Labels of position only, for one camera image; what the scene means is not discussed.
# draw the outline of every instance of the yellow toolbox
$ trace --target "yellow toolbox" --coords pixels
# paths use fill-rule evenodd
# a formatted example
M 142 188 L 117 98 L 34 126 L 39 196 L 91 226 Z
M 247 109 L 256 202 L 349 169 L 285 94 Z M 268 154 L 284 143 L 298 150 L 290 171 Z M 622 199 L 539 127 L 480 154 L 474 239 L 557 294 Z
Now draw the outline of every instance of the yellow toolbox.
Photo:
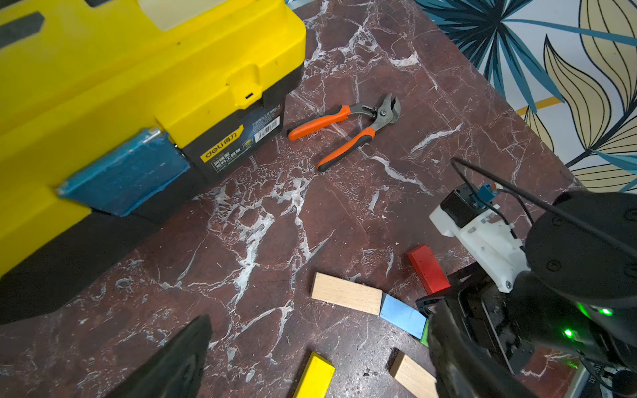
M 283 0 L 0 7 L 6 323 L 63 305 L 278 133 L 305 27 Z M 144 171 L 105 185 L 126 153 Z M 158 153 L 174 161 L 161 181 Z

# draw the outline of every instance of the orange plier handle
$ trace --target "orange plier handle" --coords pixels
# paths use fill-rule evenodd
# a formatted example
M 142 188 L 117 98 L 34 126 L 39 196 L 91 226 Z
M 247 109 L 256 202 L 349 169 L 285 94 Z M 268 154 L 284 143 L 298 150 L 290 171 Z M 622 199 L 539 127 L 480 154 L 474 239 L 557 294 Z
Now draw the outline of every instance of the orange plier handle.
M 318 119 L 314 119 L 310 122 L 300 125 L 296 127 L 294 130 L 291 130 L 287 137 L 290 140 L 299 139 L 301 137 L 305 137 L 308 134 L 311 134 L 315 131 L 321 130 L 323 127 L 327 127 L 332 123 L 342 122 L 352 113 L 352 110 L 349 106 L 343 105 L 339 112 L 334 115 L 327 115 L 320 117 Z M 334 152 L 330 153 L 328 156 L 324 157 L 318 163 L 318 171 L 321 173 L 329 169 L 332 165 L 337 163 L 339 160 L 347 156 L 348 153 L 355 150 L 359 146 L 370 142 L 376 136 L 376 131 L 374 128 L 367 127 L 365 130 L 361 131 L 356 135 L 356 137 L 352 138 L 347 144 L 341 146 Z
M 308 134 L 311 134 L 315 131 L 321 130 L 323 127 L 327 127 L 332 123 L 342 122 L 350 115 L 352 110 L 349 106 L 343 105 L 338 113 L 333 115 L 326 115 L 320 117 L 318 119 L 311 120 L 305 124 L 296 127 L 294 130 L 287 133 L 287 137 L 294 141 L 295 139 L 299 139 L 301 137 L 305 137 Z

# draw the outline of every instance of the deli logo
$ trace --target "deli logo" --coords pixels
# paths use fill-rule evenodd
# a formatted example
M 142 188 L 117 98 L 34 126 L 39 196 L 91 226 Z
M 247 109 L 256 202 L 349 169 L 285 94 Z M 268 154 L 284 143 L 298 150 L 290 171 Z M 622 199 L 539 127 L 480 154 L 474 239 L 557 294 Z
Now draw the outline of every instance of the deli logo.
M 217 156 L 225 147 L 227 147 L 228 145 L 233 143 L 234 140 L 239 138 L 242 132 L 243 132 L 243 124 L 240 125 L 238 129 L 228 134 L 227 137 L 219 141 L 215 146 L 207 150 L 206 153 L 200 156 L 201 160 L 203 160 L 203 162 L 205 163 L 205 162 L 208 162 L 210 159 L 214 158 L 215 156 Z

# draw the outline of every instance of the yellow block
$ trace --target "yellow block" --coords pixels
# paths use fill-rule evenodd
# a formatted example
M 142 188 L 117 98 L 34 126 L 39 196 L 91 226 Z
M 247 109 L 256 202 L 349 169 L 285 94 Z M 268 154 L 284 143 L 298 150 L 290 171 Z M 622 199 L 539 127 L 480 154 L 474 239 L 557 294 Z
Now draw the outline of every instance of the yellow block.
M 313 352 L 293 398 L 325 398 L 335 371 L 334 365 Z

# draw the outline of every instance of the barcode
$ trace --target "barcode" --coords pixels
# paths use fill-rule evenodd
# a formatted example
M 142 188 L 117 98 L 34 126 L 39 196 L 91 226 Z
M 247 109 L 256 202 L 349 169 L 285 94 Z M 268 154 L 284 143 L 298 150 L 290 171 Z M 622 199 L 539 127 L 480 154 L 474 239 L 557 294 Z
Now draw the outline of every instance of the barcode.
M 254 143 L 258 143 L 261 138 L 268 135 L 269 132 L 276 129 L 281 120 L 281 116 L 277 116 L 276 119 L 272 120 L 267 126 L 263 127 L 257 134 L 254 135 Z

